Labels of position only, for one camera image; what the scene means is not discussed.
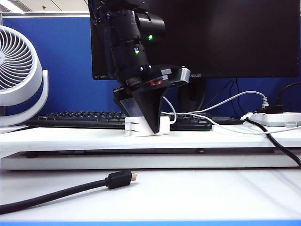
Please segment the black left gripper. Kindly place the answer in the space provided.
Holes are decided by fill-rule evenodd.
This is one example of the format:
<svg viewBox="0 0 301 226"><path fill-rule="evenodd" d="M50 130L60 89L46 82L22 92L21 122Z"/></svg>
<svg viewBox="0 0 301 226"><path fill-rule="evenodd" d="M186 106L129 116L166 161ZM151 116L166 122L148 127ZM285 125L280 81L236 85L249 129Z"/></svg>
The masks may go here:
<svg viewBox="0 0 301 226"><path fill-rule="evenodd" d="M169 86L181 85L183 85L182 66L133 66L125 70L125 89L117 87L113 90L114 101L127 116L144 116L156 134L159 133L164 94Z"/></svg>

